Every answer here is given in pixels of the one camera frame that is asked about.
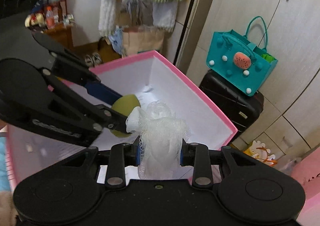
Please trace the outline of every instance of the pink basket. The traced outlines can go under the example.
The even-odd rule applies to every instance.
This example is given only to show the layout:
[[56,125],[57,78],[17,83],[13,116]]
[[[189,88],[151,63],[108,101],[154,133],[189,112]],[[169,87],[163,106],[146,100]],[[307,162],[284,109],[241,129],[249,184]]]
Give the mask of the pink basket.
[[[206,144],[209,149],[220,149],[237,132],[225,114],[156,51],[115,60],[92,69],[92,72],[99,76],[103,84],[120,94],[135,94],[142,108],[153,101],[166,102],[177,116],[185,119],[188,124],[189,142]],[[67,84],[90,103],[102,104],[100,100],[88,95],[85,88],[72,83]],[[39,136],[14,126],[9,126],[8,134],[13,188],[26,177],[81,149],[79,146]],[[131,137],[122,140],[133,141],[136,136]],[[93,145],[100,150],[107,150],[120,141],[120,138],[104,129]],[[191,167],[181,167],[174,177],[182,178],[190,169]],[[132,169],[130,171],[129,179],[135,177]]]

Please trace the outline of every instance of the brown paper bag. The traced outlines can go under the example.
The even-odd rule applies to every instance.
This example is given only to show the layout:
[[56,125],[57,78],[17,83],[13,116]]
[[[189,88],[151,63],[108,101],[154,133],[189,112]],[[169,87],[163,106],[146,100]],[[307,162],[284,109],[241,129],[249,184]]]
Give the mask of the brown paper bag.
[[149,50],[161,52],[163,40],[164,31],[156,27],[125,28],[123,31],[123,57]]

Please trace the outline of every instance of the watermelon decoration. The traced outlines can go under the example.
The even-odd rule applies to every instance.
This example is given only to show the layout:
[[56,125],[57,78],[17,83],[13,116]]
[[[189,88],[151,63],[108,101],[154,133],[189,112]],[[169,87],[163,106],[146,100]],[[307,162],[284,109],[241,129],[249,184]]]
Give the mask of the watermelon decoration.
[[251,66],[250,58],[240,51],[234,55],[233,63],[243,70],[247,70]]

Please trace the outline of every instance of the blue cloth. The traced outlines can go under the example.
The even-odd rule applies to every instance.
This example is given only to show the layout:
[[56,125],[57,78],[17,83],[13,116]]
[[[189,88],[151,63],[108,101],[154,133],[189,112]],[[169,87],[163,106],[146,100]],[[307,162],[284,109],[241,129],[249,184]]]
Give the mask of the blue cloth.
[[1,191],[10,191],[5,165],[5,137],[0,137],[0,192]]

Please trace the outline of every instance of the green sponge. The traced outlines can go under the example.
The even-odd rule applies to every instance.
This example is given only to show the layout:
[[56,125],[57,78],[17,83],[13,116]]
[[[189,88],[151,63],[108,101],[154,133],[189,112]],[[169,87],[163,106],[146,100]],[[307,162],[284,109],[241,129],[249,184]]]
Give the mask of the green sponge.
[[[134,94],[125,95],[119,98],[111,107],[114,111],[128,117],[135,107],[141,107],[139,100]],[[111,131],[116,137],[128,137],[130,134],[124,134],[119,131]]]

